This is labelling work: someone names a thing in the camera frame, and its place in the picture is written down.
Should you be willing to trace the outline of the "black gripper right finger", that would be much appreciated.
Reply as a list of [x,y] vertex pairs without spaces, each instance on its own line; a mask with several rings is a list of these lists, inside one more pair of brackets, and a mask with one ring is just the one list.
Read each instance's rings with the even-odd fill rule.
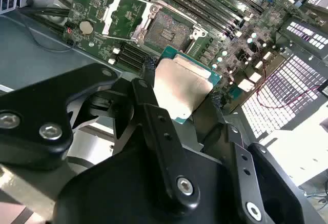
[[243,144],[217,100],[208,95],[192,114],[202,155],[197,163],[201,202],[223,223],[307,223],[308,203],[270,152]]

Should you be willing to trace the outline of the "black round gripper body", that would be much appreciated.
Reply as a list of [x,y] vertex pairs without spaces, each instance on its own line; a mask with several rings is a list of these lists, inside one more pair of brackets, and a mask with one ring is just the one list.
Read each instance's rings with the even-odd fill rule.
[[164,166],[138,127],[121,152],[69,181],[54,223],[239,223],[223,165],[183,148],[171,119],[158,117],[156,131]]

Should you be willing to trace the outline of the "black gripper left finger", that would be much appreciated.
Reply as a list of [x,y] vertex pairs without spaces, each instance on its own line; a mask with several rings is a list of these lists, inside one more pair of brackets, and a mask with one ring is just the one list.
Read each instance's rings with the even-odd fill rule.
[[101,64],[90,64],[1,97],[1,162],[53,170],[65,160],[76,129],[99,116],[114,118],[121,152],[138,127],[160,166],[167,162],[156,119],[170,119],[153,87],[155,68],[145,64],[131,81]]

